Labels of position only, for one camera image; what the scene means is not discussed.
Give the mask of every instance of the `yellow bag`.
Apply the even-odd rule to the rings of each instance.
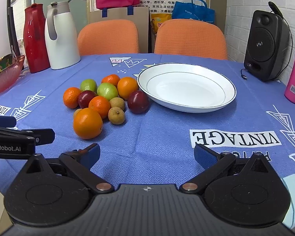
[[[152,28],[154,29],[154,32],[157,33],[159,27],[162,23],[164,23],[166,20],[171,19],[170,13],[156,13],[151,14],[151,22],[152,22]]]

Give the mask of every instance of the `table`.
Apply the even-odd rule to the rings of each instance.
[[[104,122],[102,133],[92,140],[79,139],[72,128],[74,110],[64,106],[62,95],[79,87],[84,79],[98,84],[110,74],[136,75],[157,63],[189,63],[208,67],[229,78],[237,89],[236,99],[211,113],[183,113],[152,102],[145,114],[126,110],[126,122]],[[203,168],[194,160],[195,143],[206,143],[217,152],[230,151],[250,157],[261,151],[281,177],[292,197],[284,224],[295,227],[295,104],[283,95],[279,82],[261,82],[249,73],[240,76],[242,64],[191,56],[113,54],[83,56],[76,65],[23,74],[14,87],[0,94],[1,114],[15,116],[18,129],[53,128],[53,144],[36,152],[46,158],[99,143],[101,157],[92,172],[112,183],[178,186]],[[21,169],[23,160],[0,160],[0,191],[5,192]]]

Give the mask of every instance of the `orange chair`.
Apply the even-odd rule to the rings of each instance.
[[[227,59],[222,31],[215,25],[192,19],[171,19],[157,31],[154,53]]]
[[[139,53],[136,25],[126,19],[106,20],[86,25],[79,33],[80,55]]]

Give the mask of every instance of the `barcode sticker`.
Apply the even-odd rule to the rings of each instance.
[[[295,86],[294,85],[291,85],[290,87],[290,91],[293,92],[295,94]]]

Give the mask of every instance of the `white plate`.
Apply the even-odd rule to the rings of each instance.
[[[165,63],[144,69],[139,87],[156,103],[182,112],[212,112],[236,97],[234,84],[206,67]]]

